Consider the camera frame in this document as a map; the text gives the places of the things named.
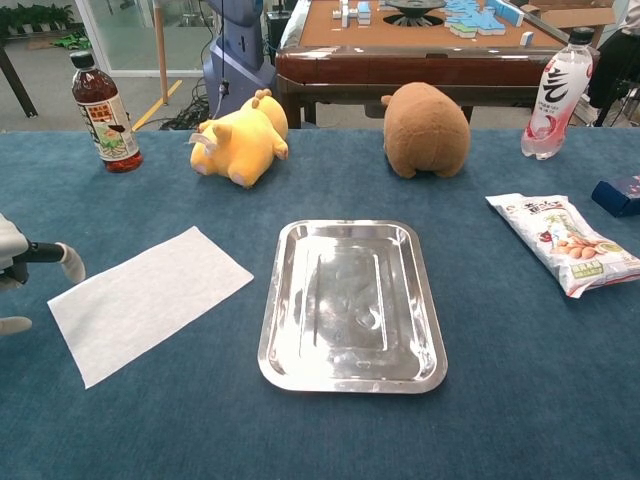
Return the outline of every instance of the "white paper towel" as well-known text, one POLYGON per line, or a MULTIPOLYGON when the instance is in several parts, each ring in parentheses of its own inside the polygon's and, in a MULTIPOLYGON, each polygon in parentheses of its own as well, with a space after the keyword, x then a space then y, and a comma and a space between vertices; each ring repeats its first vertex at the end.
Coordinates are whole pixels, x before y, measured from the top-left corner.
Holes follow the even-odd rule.
POLYGON ((48 303, 89 388, 252 279, 191 227, 48 303))

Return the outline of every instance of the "potted plant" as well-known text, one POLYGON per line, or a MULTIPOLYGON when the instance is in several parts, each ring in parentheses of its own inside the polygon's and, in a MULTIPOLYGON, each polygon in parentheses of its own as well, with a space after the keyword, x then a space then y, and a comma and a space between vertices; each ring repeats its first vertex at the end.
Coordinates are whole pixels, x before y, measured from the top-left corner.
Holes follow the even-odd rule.
POLYGON ((0 44, 5 38, 11 35, 9 26, 11 25, 11 9, 0 7, 0 44))
POLYGON ((43 5, 32 5, 29 9, 29 20, 35 32, 47 32, 49 28, 49 9, 43 5))
POLYGON ((24 5, 18 4, 15 10, 16 22, 14 27, 20 32, 20 29, 24 33, 33 33, 33 27, 31 27, 31 18, 30 12, 28 8, 25 8, 24 5))
POLYGON ((56 7, 55 3, 51 4, 51 20, 58 27, 58 30, 66 30, 73 23, 73 10, 71 5, 64 7, 56 7))

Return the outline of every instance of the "glass door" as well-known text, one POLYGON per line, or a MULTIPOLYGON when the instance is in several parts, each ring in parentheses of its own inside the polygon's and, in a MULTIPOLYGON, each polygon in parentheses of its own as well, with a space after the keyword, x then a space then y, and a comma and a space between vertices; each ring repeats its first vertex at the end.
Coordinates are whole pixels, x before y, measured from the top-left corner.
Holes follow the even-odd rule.
MULTIPOLYGON (((158 2, 164 16, 165 56, 171 75, 202 74, 200 53, 217 35, 217 15, 205 1, 158 2)), ((100 67, 113 76, 158 73, 152 0, 77 0, 100 67)))

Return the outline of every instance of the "tray rim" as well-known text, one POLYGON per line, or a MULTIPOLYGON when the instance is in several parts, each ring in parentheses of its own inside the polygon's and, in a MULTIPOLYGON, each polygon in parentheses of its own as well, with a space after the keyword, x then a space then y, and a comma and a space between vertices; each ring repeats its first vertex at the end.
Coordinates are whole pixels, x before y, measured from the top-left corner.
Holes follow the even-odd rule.
POLYGON ((257 355, 258 365, 262 375, 273 385, 288 391, 306 391, 306 392, 340 392, 340 393, 392 393, 392 394, 420 394, 435 389, 442 383, 446 377, 448 370, 447 354, 442 340, 440 324, 438 322, 433 296, 429 279, 427 277, 426 264, 422 255, 420 240, 418 234, 409 225, 396 220, 297 220, 285 225, 278 235, 278 243, 276 254, 274 257, 273 268, 271 271, 271 283, 269 293, 267 295, 267 303, 265 306, 265 314, 262 322, 262 330, 260 334, 260 343, 257 355), (433 372, 421 380, 375 380, 375 379, 335 379, 326 378, 319 380, 314 378, 308 382, 296 379, 290 381, 286 375, 282 375, 273 369, 271 362, 267 358, 267 348, 269 339, 274 326, 274 305, 275 299, 278 298, 281 289, 281 280, 283 271, 278 268, 284 262, 284 254, 286 251, 286 238, 289 233, 303 225, 314 224, 314 226, 393 226, 405 231, 411 250, 414 254, 414 263, 417 269, 418 283, 424 300, 426 313, 426 327, 431 334, 431 342, 435 353, 435 367, 433 372))

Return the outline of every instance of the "metal tray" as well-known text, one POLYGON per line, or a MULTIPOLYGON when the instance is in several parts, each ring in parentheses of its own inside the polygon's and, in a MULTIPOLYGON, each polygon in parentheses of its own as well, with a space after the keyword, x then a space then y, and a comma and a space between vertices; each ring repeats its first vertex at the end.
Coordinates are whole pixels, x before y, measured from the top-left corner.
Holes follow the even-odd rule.
POLYGON ((308 220, 280 233, 258 363, 287 390, 424 393, 447 357, 416 233, 308 220))

